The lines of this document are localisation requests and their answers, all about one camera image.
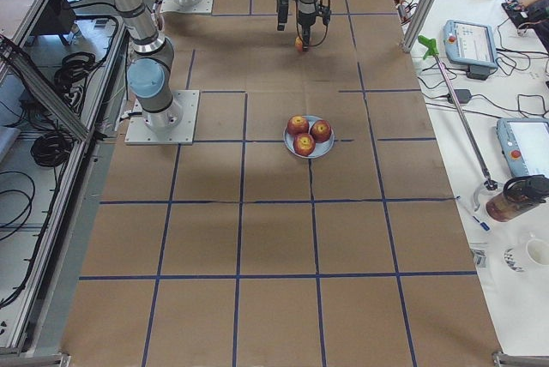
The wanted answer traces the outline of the red yellow apple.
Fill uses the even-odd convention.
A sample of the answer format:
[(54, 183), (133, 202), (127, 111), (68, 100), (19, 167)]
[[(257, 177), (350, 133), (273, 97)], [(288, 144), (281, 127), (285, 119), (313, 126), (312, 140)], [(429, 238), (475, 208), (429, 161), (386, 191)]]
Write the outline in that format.
[(295, 42), (294, 42), (294, 46), (296, 48), (297, 51), (300, 51), (302, 52), (304, 50), (304, 47), (303, 47), (303, 41), (300, 37), (297, 37), (295, 39)]

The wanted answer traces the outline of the red apple on plate back-left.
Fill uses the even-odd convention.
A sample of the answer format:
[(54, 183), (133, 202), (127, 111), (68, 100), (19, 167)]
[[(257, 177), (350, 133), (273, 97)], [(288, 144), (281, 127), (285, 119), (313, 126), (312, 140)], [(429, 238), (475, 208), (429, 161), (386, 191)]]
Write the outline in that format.
[(309, 128), (309, 121), (303, 115), (292, 116), (287, 121), (287, 133), (292, 136), (308, 134)]

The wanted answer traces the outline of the light blue plate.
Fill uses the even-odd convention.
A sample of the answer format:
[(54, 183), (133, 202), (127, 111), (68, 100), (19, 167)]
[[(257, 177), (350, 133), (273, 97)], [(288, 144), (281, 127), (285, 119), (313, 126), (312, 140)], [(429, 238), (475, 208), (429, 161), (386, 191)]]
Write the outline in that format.
[(304, 159), (325, 155), (335, 143), (335, 132), (330, 123), (312, 115), (294, 115), (287, 121), (283, 133), (287, 149)]

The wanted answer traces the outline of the white mug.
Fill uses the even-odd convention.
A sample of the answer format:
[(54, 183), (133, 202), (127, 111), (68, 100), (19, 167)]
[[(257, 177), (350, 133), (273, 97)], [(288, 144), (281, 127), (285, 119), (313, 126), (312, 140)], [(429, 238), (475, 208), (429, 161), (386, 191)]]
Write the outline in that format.
[(505, 264), (517, 273), (548, 269), (548, 242), (529, 236), (504, 251)]

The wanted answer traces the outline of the teach pendant far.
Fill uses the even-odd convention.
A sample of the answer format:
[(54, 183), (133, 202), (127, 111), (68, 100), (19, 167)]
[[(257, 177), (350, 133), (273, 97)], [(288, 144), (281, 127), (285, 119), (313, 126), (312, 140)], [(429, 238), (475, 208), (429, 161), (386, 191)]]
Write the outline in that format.
[(495, 69), (497, 49), (492, 28), (478, 23), (448, 20), (443, 27), (447, 58), (452, 63)]

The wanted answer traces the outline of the teach pendant near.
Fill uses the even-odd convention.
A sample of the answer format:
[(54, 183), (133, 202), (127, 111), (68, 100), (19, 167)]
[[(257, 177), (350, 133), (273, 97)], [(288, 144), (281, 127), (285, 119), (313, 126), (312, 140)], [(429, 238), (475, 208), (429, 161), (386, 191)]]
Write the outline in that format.
[(548, 120), (502, 118), (496, 133), (512, 177), (548, 177)]

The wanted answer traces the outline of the small patterned box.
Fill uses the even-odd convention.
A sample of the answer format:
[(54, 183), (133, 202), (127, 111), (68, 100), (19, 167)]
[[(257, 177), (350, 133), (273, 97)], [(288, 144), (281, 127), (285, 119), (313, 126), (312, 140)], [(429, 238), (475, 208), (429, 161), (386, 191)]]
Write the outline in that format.
[(479, 248), (471, 248), (470, 249), (474, 266), (476, 268), (486, 268), (488, 264), (488, 257), (486, 254), (486, 250), (479, 249)]

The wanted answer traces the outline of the red apple on plate back-right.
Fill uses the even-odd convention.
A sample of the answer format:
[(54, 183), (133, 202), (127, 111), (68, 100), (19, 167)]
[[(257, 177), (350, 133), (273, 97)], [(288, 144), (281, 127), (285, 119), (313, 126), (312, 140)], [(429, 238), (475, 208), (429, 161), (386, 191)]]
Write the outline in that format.
[(328, 141), (332, 135), (332, 128), (326, 120), (319, 119), (310, 128), (310, 134), (315, 143), (324, 143)]

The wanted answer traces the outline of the black power adapter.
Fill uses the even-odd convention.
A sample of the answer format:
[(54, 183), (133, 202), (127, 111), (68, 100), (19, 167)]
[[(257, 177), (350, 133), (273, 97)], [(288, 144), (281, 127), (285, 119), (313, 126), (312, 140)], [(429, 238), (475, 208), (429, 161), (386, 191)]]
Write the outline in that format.
[(446, 96), (449, 103), (453, 104), (454, 100), (453, 98), (457, 98), (457, 102), (460, 105), (467, 104), (472, 99), (472, 94), (468, 89), (465, 88), (457, 88), (454, 90), (453, 93), (448, 93)]

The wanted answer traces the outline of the blue white pen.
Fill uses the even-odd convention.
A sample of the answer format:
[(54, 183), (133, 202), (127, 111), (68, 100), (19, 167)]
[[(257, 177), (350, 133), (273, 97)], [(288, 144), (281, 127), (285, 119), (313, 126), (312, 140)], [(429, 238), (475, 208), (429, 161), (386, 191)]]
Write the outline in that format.
[(491, 230), (491, 227), (487, 225), (484, 220), (477, 217), (460, 196), (457, 196), (455, 201), (473, 219), (473, 221), (483, 229), (484, 232), (489, 232)]

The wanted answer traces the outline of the teach pendant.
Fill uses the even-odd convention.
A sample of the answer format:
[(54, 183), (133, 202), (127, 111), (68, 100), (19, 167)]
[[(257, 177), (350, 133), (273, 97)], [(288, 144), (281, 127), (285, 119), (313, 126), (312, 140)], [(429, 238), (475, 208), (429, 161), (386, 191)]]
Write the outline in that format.
[(448, 20), (443, 27), (447, 58), (452, 63), (495, 69), (497, 49), (492, 28), (478, 23)]
[(548, 177), (548, 120), (502, 118), (496, 133), (512, 177)]

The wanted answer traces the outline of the red apple on plate front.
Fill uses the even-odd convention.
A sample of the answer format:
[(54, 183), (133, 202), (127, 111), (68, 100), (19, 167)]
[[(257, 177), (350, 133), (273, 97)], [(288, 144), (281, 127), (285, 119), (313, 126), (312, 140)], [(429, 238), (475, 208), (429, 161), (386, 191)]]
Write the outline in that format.
[(309, 157), (316, 148), (311, 134), (299, 134), (293, 138), (293, 151), (301, 157)]

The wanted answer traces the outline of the brown drink bottle black lid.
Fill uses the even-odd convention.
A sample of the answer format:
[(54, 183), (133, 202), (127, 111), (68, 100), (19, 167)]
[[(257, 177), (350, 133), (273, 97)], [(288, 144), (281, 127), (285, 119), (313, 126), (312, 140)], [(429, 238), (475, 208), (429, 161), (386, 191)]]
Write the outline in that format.
[(496, 221), (507, 222), (546, 203), (548, 178), (542, 174), (514, 177), (501, 193), (486, 204), (486, 211)]

